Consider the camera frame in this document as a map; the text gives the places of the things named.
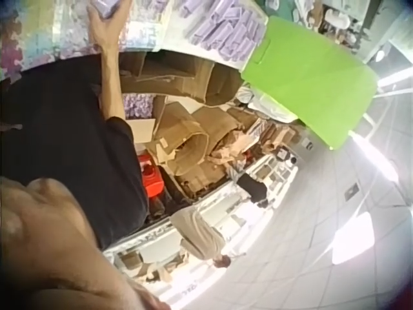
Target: black t-shirt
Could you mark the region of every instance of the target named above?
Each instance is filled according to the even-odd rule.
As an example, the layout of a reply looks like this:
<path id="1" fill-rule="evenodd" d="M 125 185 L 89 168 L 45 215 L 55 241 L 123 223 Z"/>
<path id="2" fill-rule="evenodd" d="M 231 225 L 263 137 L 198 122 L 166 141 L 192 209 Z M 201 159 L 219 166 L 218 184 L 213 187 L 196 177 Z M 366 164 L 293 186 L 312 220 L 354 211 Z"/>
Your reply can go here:
<path id="1" fill-rule="evenodd" d="M 1 120 L 23 125 L 1 135 L 3 176 L 65 184 L 102 250 L 143 225 L 148 198 L 132 131 L 122 119 L 103 119 L 79 71 L 62 63 L 35 69 L 1 101 Z"/>

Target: cardboard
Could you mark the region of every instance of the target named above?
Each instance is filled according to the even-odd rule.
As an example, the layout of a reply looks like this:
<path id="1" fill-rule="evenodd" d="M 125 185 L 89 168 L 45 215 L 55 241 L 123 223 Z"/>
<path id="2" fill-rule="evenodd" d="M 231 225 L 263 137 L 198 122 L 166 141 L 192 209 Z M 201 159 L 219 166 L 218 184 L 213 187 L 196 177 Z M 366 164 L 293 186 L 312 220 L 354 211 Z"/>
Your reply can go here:
<path id="1" fill-rule="evenodd" d="M 195 198 L 197 193 L 226 178 L 225 168 L 209 161 L 203 161 L 186 174 L 176 177 L 188 197 Z"/>
<path id="2" fill-rule="evenodd" d="M 145 145 L 158 164 L 180 176 L 204 158 L 208 134 L 179 102 L 173 102 L 165 106 L 154 140 Z"/>
<path id="3" fill-rule="evenodd" d="M 206 155 L 232 130 L 241 128 L 240 122 L 220 108 L 202 107 L 192 115 L 209 135 Z"/>
<path id="4" fill-rule="evenodd" d="M 156 78 L 150 78 L 150 75 L 145 75 L 145 73 L 140 77 L 121 77 L 122 92 L 149 92 L 166 96 L 190 97 L 204 104 L 214 62 L 190 57 L 189 67 L 192 68 L 194 65 L 195 68 L 193 76 L 182 75 L 182 71 L 174 71 L 174 69 L 167 72 L 162 68 L 157 68 L 156 72 L 152 71 L 153 76 L 157 76 Z"/>
<path id="5" fill-rule="evenodd" d="M 196 56 L 171 51 L 123 52 L 119 56 L 119 70 L 121 78 L 133 78 L 134 81 L 168 76 L 192 78 L 196 74 L 196 59 Z"/>
<path id="6" fill-rule="evenodd" d="M 127 119 L 126 122 L 132 129 L 134 143 L 146 143 L 152 141 L 154 134 L 162 119 L 165 109 L 165 96 L 156 96 L 153 102 L 151 119 Z"/>
<path id="7" fill-rule="evenodd" d="M 252 145 L 253 138 L 240 130 L 233 130 L 221 140 L 215 150 L 207 156 L 207 160 L 222 165 L 233 160 L 238 160 L 245 149 Z"/>
<path id="8" fill-rule="evenodd" d="M 240 108 L 229 108 L 227 113 L 238 120 L 238 122 L 243 125 L 245 131 L 250 129 L 251 126 L 258 120 L 258 117 L 255 114 Z"/>
<path id="9" fill-rule="evenodd" d="M 238 70 L 216 63 L 206 90 L 205 105 L 217 107 L 234 100 L 242 84 Z"/>

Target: blurry hand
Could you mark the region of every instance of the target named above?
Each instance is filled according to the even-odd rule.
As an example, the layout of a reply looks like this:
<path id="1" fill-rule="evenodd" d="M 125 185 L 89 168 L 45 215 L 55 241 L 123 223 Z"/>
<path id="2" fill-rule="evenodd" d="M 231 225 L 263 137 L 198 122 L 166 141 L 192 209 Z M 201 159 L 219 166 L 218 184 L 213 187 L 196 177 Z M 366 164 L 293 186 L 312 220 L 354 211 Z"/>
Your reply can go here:
<path id="1" fill-rule="evenodd" d="M 119 50 L 119 36 L 128 19 L 131 5 L 132 0 L 120 0 L 119 8 L 112 18 L 107 20 L 102 20 L 96 8 L 89 5 L 90 34 L 102 48 L 102 52 Z"/>

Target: brown paper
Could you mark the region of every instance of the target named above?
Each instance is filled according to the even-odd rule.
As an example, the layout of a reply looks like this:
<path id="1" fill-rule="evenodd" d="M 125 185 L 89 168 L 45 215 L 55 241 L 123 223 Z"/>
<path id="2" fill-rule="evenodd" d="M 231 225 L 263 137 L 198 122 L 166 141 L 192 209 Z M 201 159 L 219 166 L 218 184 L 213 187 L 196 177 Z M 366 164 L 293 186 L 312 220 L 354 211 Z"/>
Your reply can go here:
<path id="1" fill-rule="evenodd" d="M 166 105 L 153 142 L 145 145 L 159 164 L 180 176 L 203 159 L 208 135 L 179 102 L 173 102 Z"/>
<path id="2" fill-rule="evenodd" d="M 209 135 L 206 155 L 211 154 L 217 144 L 229 132 L 241 127 L 241 124 L 236 119 L 220 108 L 203 107 L 195 111 L 193 117 Z"/>

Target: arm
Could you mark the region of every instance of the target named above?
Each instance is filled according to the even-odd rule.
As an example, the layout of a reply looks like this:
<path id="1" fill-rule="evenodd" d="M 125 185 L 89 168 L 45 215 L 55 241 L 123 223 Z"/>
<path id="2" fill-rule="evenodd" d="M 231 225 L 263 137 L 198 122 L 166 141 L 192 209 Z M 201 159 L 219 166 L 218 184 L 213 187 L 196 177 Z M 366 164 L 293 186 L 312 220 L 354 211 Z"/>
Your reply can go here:
<path id="1" fill-rule="evenodd" d="M 102 20 L 94 6 L 88 7 L 90 34 L 102 50 L 102 95 L 103 117 L 125 119 L 121 82 L 119 78 L 119 36 L 130 13 L 132 0 L 121 0 L 112 18 Z"/>
<path id="2" fill-rule="evenodd" d="M 121 82 L 119 79 L 119 51 L 117 48 L 102 51 L 102 94 L 103 117 L 125 119 Z"/>

